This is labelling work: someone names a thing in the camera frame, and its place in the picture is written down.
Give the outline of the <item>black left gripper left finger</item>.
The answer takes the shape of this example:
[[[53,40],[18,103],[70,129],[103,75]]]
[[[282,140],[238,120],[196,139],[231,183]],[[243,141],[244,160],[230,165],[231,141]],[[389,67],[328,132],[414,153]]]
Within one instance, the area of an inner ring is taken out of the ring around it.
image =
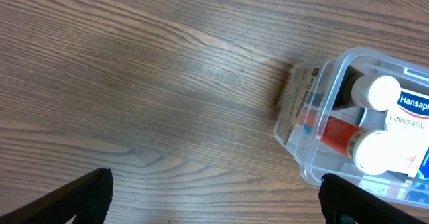
[[[108,168],[88,174],[1,216],[2,223],[102,224],[113,200],[113,175]]]

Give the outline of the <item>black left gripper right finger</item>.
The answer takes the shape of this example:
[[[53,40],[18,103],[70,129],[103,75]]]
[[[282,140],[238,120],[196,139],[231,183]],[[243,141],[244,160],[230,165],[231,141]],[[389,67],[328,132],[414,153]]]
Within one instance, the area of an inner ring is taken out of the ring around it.
[[[382,198],[405,197],[410,183],[364,176],[355,185],[336,174],[325,174],[318,193],[322,214],[327,223],[421,223]]]

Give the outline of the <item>orange Redoxon tablet tube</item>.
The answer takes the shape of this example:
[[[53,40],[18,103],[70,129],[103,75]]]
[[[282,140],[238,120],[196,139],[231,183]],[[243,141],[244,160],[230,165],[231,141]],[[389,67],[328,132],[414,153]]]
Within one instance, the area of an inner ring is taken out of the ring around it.
[[[296,122],[308,142],[306,149],[312,152],[313,168],[339,172],[343,164],[350,164],[361,174],[372,176],[389,171],[383,158],[386,130],[367,129],[332,115],[321,126],[316,117],[316,110],[307,109]]]

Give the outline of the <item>clear plastic container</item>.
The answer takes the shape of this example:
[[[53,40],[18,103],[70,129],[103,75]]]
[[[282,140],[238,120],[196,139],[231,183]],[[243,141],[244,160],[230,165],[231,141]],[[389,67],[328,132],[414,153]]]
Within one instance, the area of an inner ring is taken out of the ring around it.
[[[351,48],[297,67],[275,138],[302,177],[336,174],[383,199],[428,207],[428,69]]]

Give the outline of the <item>white Hansaplast plaster box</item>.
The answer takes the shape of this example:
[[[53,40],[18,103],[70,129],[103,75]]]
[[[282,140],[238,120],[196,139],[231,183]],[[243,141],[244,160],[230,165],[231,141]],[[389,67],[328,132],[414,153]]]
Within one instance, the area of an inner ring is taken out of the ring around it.
[[[385,130],[387,170],[417,176],[428,150],[428,96],[402,89],[386,113]]]

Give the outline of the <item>dark brown syrup bottle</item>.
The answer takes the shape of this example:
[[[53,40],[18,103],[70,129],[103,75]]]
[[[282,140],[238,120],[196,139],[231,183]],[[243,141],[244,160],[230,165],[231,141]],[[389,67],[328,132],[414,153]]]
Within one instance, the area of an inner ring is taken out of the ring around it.
[[[398,80],[384,74],[363,74],[349,66],[334,101],[333,110],[362,107],[374,111],[391,109],[400,97]]]

